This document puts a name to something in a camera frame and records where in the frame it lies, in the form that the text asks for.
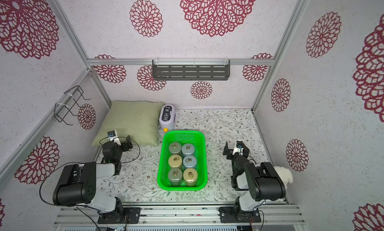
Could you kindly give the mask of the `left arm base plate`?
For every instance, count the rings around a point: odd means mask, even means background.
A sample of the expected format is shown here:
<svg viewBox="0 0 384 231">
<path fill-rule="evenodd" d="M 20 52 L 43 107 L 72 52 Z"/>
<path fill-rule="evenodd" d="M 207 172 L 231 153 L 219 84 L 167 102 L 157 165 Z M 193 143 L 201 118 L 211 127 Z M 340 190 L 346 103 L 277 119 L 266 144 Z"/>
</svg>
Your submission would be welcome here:
<svg viewBox="0 0 384 231">
<path fill-rule="evenodd" d="M 97 223 L 101 225 L 110 224 L 138 224 L 141 208 L 123 208 L 100 214 Z"/>
</svg>

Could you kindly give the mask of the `blue-grey canister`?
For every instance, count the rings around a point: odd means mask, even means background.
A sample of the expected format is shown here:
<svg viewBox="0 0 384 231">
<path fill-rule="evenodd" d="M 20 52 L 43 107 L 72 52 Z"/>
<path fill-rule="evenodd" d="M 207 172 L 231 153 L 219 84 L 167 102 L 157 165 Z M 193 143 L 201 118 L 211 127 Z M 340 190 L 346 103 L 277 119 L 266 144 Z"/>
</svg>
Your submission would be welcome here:
<svg viewBox="0 0 384 231">
<path fill-rule="evenodd" d="M 193 155 L 188 155 L 183 158 L 183 167 L 184 169 L 195 169 L 197 166 L 197 159 Z"/>
<path fill-rule="evenodd" d="M 185 156 L 194 156 L 195 155 L 195 146 L 193 144 L 184 144 L 182 146 L 182 155 Z"/>
</svg>

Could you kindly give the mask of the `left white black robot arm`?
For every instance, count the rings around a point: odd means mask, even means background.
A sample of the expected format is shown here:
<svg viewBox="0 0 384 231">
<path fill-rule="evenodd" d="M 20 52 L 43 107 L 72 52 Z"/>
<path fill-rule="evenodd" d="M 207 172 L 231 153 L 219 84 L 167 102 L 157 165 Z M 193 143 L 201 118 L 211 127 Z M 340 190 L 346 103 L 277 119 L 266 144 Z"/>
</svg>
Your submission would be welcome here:
<svg viewBox="0 0 384 231">
<path fill-rule="evenodd" d="M 123 152 L 133 148 L 130 136 L 120 141 L 120 137 L 108 137 L 102 145 L 103 160 L 84 164 L 65 165 L 53 193 L 55 206 L 79 206 L 95 210 L 99 214 L 99 224 L 119 224 L 129 222 L 129 212 L 124 210 L 118 197 L 110 197 L 97 188 L 97 179 L 120 174 Z"/>
</svg>

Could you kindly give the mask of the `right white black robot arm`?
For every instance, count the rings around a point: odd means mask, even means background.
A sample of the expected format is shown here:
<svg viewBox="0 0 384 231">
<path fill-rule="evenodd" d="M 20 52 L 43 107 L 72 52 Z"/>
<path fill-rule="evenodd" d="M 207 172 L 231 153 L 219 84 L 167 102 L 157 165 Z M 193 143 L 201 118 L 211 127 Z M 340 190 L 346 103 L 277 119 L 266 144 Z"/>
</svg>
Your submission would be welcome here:
<svg viewBox="0 0 384 231">
<path fill-rule="evenodd" d="M 231 207 L 220 207 L 222 223 L 261 222 L 259 207 L 265 201 L 276 201 L 286 196 L 285 185 L 270 162 L 259 165 L 251 162 L 248 149 L 242 141 L 236 141 L 233 149 L 226 143 L 223 155 L 231 161 L 231 185 L 236 191 L 246 193 L 236 198 Z"/>
</svg>

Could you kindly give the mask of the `beige canister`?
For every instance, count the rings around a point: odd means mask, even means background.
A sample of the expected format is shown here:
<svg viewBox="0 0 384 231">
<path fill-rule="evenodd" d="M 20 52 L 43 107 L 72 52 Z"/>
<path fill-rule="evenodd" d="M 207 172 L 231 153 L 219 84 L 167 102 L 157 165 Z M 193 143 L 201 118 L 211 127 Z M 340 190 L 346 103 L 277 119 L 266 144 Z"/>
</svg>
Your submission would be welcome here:
<svg viewBox="0 0 384 231">
<path fill-rule="evenodd" d="M 168 164 L 171 168 L 180 169 L 183 165 L 183 158 L 180 155 L 172 155 L 168 159 Z"/>
<path fill-rule="evenodd" d="M 183 173 L 183 179 L 186 183 L 186 186 L 193 187 L 197 183 L 198 173 L 193 168 L 185 169 L 185 171 Z"/>
</svg>

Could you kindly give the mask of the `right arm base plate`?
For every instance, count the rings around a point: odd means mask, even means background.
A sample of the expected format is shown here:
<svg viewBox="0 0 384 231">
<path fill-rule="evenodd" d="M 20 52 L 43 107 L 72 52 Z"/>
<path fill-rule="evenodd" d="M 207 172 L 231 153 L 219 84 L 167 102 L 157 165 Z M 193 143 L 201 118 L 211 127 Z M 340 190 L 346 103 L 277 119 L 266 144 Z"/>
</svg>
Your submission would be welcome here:
<svg viewBox="0 0 384 231">
<path fill-rule="evenodd" d="M 219 207 L 221 223 L 261 223 L 262 219 L 259 211 L 242 211 L 240 208 Z"/>
</svg>

